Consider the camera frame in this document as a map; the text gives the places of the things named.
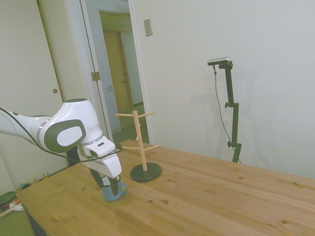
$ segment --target mug handle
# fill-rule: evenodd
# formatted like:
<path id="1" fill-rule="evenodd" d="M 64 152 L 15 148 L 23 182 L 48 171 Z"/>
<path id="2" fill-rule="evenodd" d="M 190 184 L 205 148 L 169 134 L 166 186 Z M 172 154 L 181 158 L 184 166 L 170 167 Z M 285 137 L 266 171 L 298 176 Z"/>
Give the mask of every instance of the mug handle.
<path id="1" fill-rule="evenodd" d="M 126 191 L 124 192 L 124 191 L 122 190 L 122 194 L 126 194 L 126 193 L 128 192 L 128 186 L 127 186 L 125 183 L 120 183 L 120 185 L 125 186 Z"/>

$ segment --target wooden mug tree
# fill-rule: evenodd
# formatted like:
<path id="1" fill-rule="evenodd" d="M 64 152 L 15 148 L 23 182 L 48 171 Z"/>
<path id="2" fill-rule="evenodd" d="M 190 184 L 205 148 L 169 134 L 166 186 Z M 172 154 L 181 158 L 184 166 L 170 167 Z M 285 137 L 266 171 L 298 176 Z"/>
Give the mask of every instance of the wooden mug tree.
<path id="1" fill-rule="evenodd" d="M 157 178 L 162 172 L 161 166 L 159 166 L 158 164 L 146 162 L 146 157 L 145 157 L 144 152 L 153 148 L 157 148 L 159 147 L 159 145 L 155 145 L 153 147 L 149 147 L 146 149 L 143 148 L 142 135 L 141 135 L 141 129 L 140 129 L 140 122 L 139 122 L 139 118 L 152 115 L 154 113 L 155 112 L 150 112 L 143 115 L 138 115 L 137 111 L 133 111 L 132 114 L 116 114 L 116 116 L 118 117 L 133 117 L 133 120 L 134 120 L 134 125 L 135 125 L 136 133 L 137 133 L 136 141 L 138 141 L 139 147 L 123 147 L 123 149 L 135 149 L 135 150 L 140 151 L 142 164 L 134 167 L 130 172 L 130 177 L 137 182 L 147 182 L 147 181 L 153 180 Z"/>

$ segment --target round black base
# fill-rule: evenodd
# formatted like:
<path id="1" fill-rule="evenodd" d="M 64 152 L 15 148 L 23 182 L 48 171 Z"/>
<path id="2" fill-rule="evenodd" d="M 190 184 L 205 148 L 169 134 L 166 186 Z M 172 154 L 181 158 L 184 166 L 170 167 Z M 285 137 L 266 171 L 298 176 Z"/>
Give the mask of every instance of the round black base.
<path id="1" fill-rule="evenodd" d="M 161 172 L 161 166 L 156 163 L 147 163 L 147 171 L 143 171 L 142 164 L 134 167 L 130 172 L 130 177 L 137 182 L 148 182 L 157 178 Z"/>

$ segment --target closet door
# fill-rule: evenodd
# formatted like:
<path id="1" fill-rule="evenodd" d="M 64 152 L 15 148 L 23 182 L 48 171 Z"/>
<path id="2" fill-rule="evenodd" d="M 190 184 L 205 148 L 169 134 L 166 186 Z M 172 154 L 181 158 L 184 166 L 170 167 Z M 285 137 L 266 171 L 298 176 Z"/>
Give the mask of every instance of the closet door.
<path id="1" fill-rule="evenodd" d="M 1 0 L 0 32 L 0 107 L 28 116 L 54 115 L 62 97 L 36 0 Z M 0 158 L 0 194 L 66 167 L 65 159 L 4 134 Z"/>

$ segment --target open doorway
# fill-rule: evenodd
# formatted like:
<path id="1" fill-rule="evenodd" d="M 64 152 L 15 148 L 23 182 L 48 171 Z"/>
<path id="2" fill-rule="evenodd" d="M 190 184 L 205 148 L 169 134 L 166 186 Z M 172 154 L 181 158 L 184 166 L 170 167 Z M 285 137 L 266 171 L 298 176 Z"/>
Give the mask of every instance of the open doorway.
<path id="1" fill-rule="evenodd" d="M 104 94 L 113 92 L 118 113 L 144 114 L 139 70 L 129 14 L 99 11 L 108 58 L 111 84 L 103 83 Z M 140 120 L 143 142 L 149 143 L 145 117 Z M 120 130 L 112 130 L 115 143 L 136 138 L 133 118 L 119 117 Z"/>

